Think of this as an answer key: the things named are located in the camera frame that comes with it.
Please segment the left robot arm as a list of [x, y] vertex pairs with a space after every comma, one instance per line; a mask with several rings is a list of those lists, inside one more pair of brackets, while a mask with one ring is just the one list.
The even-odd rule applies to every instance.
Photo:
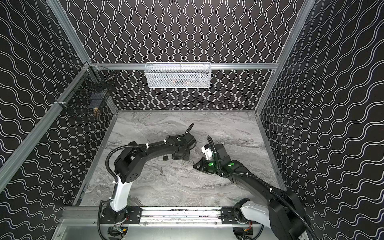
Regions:
[[128, 196], [132, 183], [141, 175], [145, 164], [155, 158], [171, 155], [173, 160], [188, 161], [190, 151], [196, 145], [194, 136], [186, 131], [182, 135], [167, 136], [164, 140], [152, 144], [127, 145], [112, 150], [106, 158], [105, 166], [114, 178], [114, 190], [107, 201], [106, 208], [100, 213], [99, 220], [105, 223], [122, 223], [126, 219]]

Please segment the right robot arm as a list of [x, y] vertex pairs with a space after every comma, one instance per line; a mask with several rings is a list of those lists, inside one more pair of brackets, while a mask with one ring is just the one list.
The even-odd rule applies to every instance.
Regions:
[[256, 199], [244, 198], [226, 208], [221, 219], [239, 224], [258, 223], [272, 230], [279, 240], [297, 240], [304, 232], [316, 240], [304, 206], [293, 191], [283, 191], [257, 177], [242, 163], [232, 160], [224, 145], [202, 147], [204, 157], [194, 169], [218, 175], [251, 193]]

